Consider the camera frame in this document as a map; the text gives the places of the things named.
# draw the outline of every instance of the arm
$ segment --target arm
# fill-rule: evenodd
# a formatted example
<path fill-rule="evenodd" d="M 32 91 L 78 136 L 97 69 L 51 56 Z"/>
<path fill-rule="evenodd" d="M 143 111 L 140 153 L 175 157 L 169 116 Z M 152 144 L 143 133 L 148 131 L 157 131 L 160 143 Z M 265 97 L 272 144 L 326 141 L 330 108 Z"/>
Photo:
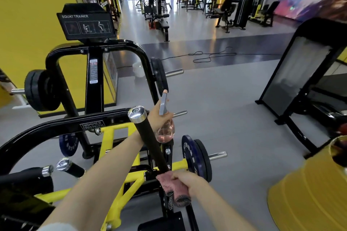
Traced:
<path fill-rule="evenodd" d="M 159 115 L 160 101 L 148 115 L 158 130 L 173 114 Z M 143 142 L 136 131 L 95 163 L 77 182 L 42 226 L 68 223 L 79 231 L 100 230 Z"/>
<path fill-rule="evenodd" d="M 188 186 L 218 231 L 256 231 L 202 177 L 188 171 L 174 172 L 173 177 Z"/>

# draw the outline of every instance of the blue weight plate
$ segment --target blue weight plate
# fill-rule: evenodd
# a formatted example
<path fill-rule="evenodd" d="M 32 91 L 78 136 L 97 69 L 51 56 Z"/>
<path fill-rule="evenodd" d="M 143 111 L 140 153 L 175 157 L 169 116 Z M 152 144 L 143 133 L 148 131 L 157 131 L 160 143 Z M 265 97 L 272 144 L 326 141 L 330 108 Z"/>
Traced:
<path fill-rule="evenodd" d="M 207 179 L 204 157 L 197 143 L 189 135 L 182 137 L 182 153 L 187 160 L 188 170 Z"/>
<path fill-rule="evenodd" d="M 78 147 L 78 139 L 74 133 L 60 135 L 59 147 L 64 156 L 73 156 Z"/>

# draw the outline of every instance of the pink water bottle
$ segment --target pink water bottle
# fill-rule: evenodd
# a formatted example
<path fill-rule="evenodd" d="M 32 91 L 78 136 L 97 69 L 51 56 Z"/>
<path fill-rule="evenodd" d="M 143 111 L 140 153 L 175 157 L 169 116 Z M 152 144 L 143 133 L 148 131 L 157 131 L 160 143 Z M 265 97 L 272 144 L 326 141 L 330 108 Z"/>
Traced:
<path fill-rule="evenodd" d="M 167 96 L 167 90 L 164 90 L 163 96 L 161 97 L 159 115 L 164 115 L 168 112 L 166 109 Z M 154 134 L 157 141 L 160 143 L 167 143 L 171 141 L 173 135 L 175 134 L 174 121 L 172 119 L 168 120 L 157 132 L 154 132 Z"/>

